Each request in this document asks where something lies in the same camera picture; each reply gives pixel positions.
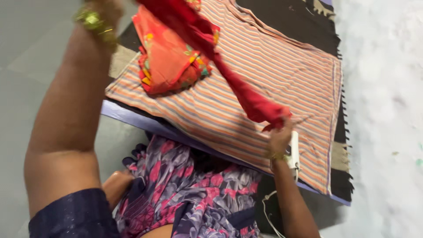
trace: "dark blue sleeve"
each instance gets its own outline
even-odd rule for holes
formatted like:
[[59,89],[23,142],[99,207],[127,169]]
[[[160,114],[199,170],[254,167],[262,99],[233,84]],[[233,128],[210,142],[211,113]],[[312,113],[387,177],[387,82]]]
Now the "dark blue sleeve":
[[106,194],[99,188],[64,196],[43,208],[29,222],[31,238],[120,237]]

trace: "floral dress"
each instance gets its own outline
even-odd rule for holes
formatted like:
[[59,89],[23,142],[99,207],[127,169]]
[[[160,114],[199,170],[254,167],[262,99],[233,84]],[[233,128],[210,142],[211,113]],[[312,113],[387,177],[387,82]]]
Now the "floral dress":
[[231,164],[220,173],[194,170],[189,146],[154,135],[123,159],[136,177],[121,200],[121,236],[141,237],[173,224],[175,238],[256,238],[254,200],[260,173]]

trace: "woman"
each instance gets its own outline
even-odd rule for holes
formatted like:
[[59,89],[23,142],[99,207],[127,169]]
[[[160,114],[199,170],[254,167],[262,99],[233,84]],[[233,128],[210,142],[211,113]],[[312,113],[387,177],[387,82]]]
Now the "woman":
[[[113,32],[122,16],[119,1],[88,1],[78,12],[63,62],[40,106],[25,158],[30,236],[256,237],[251,195],[259,174],[236,165],[204,171],[197,168],[204,160],[189,147],[165,138],[154,136],[147,149],[135,150],[136,160],[124,159],[136,179],[115,173],[100,183],[94,140]],[[288,237],[317,238],[291,172],[279,159],[293,127],[285,120],[285,128],[272,131],[269,141],[285,231]],[[111,208],[130,183],[116,223]]]

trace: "red cloth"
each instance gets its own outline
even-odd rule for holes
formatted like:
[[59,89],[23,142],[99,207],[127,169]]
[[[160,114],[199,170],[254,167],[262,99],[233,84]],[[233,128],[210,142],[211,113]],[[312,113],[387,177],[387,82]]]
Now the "red cloth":
[[240,76],[231,71],[214,50],[212,24],[192,10],[184,0],[137,0],[162,23],[173,29],[188,45],[214,61],[238,98],[247,117],[254,122],[268,121],[263,131],[281,128],[281,116],[291,116],[289,107],[268,101]]

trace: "striped fabric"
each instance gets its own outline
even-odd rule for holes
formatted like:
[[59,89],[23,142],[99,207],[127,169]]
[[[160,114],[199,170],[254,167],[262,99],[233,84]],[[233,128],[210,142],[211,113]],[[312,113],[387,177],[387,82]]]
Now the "striped fabric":
[[[289,39],[259,21],[235,0],[202,0],[201,14],[221,28],[217,49],[234,71],[270,100],[288,105],[297,126],[300,178],[330,194],[330,151],[342,84],[340,61],[309,44]],[[109,98],[163,117],[213,149],[271,173],[264,158],[268,134],[254,123],[225,79],[212,76],[193,87],[149,97],[138,77],[136,57],[108,86]]]

